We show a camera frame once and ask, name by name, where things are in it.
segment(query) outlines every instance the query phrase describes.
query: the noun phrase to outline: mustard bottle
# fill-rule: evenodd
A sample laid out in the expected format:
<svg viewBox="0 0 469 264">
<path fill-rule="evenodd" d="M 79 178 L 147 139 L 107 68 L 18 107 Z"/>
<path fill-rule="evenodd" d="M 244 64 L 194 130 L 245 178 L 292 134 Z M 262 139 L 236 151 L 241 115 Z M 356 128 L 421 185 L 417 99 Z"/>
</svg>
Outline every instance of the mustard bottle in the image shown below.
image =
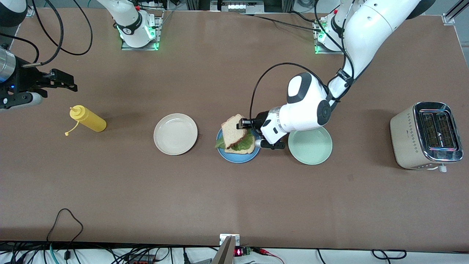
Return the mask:
<svg viewBox="0 0 469 264">
<path fill-rule="evenodd" d="M 88 108 L 83 105 L 75 105 L 70 107 L 70 117 L 76 120 L 76 125 L 68 132 L 65 132 L 65 135 L 68 136 L 72 130 L 74 130 L 79 123 L 82 123 L 86 127 L 96 131 L 101 132 L 106 128 L 106 121 L 98 117 L 95 113 L 91 112 Z"/>
</svg>

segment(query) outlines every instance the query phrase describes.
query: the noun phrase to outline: stainless steel toaster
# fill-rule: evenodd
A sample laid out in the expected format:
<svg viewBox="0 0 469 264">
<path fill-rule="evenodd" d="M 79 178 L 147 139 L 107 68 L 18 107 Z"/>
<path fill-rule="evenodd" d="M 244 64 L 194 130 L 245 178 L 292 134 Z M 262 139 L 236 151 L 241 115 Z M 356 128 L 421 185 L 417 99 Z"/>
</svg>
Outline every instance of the stainless steel toaster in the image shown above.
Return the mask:
<svg viewBox="0 0 469 264">
<path fill-rule="evenodd" d="M 446 172 L 462 159 L 461 140 L 450 108 L 440 102 L 418 102 L 391 119 L 397 163 L 405 169 Z"/>
</svg>

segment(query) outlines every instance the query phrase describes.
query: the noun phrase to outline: plate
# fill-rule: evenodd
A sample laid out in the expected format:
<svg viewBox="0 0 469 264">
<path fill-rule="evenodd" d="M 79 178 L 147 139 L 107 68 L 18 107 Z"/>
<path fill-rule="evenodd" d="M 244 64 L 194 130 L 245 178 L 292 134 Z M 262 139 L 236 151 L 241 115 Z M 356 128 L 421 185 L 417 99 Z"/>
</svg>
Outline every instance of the plate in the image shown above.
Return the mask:
<svg viewBox="0 0 469 264">
<path fill-rule="evenodd" d="M 156 125 L 153 140 L 164 154 L 181 155 L 195 144 L 197 125 L 185 114 L 170 114 Z"/>
<path fill-rule="evenodd" d="M 257 133 L 254 133 L 251 131 L 251 134 L 254 135 L 254 138 L 259 140 L 261 139 L 261 137 L 259 135 L 257 135 Z M 221 138 L 221 136 L 223 135 L 223 133 L 221 132 L 221 128 L 220 128 L 220 131 L 218 131 L 218 134 L 217 134 L 217 139 L 219 140 Z M 218 148 L 218 153 L 220 153 L 220 155 L 226 159 L 227 161 L 229 162 L 233 162 L 233 163 L 245 163 L 245 162 L 248 162 L 250 160 L 252 160 L 258 153 L 259 153 L 259 148 L 254 148 L 254 151 L 251 153 L 251 154 L 234 154 L 234 153 L 226 153 L 224 149 L 222 148 Z"/>
<path fill-rule="evenodd" d="M 290 153 L 308 165 L 323 163 L 332 153 L 332 138 L 324 127 L 308 131 L 294 131 L 288 137 Z"/>
</svg>

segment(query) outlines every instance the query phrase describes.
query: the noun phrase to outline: table surface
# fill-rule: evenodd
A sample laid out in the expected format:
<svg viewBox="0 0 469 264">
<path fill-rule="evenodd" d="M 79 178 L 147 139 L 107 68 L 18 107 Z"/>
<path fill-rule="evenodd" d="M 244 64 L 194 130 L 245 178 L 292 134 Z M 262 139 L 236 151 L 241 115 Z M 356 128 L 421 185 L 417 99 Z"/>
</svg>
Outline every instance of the table surface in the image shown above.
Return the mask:
<svg viewBox="0 0 469 264">
<path fill-rule="evenodd" d="M 63 46 L 82 51 L 89 35 L 81 13 L 59 11 Z M 469 249 L 468 159 L 446 174 L 404 170 L 389 132 L 390 119 L 415 102 L 442 101 L 463 143 L 469 138 L 469 70 L 454 28 L 439 16 L 405 21 L 383 44 L 325 126 L 330 158 L 307 166 L 288 148 L 232 164 L 214 144 L 222 122 L 249 114 L 254 84 L 270 66 L 296 62 L 324 81 L 333 77 L 342 56 L 314 54 L 311 32 L 233 13 L 175 12 L 159 51 L 131 52 L 120 50 L 106 10 L 85 12 L 91 51 L 61 52 L 41 67 L 74 75 L 79 92 L 48 89 L 41 105 L 0 116 L 0 239 L 44 240 L 67 207 L 84 224 L 79 241 L 216 245 L 220 233 L 239 233 L 241 243 L 262 247 Z M 40 13 L 58 39 L 52 11 Z M 308 25 L 295 15 L 271 17 Z M 34 18 L 18 36 L 39 46 L 41 60 L 55 50 Z M 19 41 L 13 52 L 34 57 Z M 281 66 L 267 74 L 253 112 L 283 105 L 299 72 Z M 65 137 L 76 104 L 102 116 L 106 130 L 79 126 Z M 153 142 L 156 123 L 171 113 L 191 116 L 199 130 L 180 156 Z M 64 214 L 52 240 L 78 230 Z"/>
</svg>

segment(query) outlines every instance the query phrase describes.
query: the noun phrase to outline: sandwich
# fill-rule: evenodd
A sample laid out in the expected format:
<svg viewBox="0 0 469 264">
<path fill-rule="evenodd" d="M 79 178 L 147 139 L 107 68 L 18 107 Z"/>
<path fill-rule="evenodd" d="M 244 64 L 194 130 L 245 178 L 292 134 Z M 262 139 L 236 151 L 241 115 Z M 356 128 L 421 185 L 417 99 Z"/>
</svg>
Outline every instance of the sandwich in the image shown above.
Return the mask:
<svg viewBox="0 0 469 264">
<path fill-rule="evenodd" d="M 254 135 L 246 129 L 236 128 L 241 118 L 244 117 L 237 114 L 221 124 L 223 135 L 217 140 L 215 148 L 222 148 L 226 153 L 233 154 L 251 154 L 254 151 L 256 148 Z"/>
</svg>

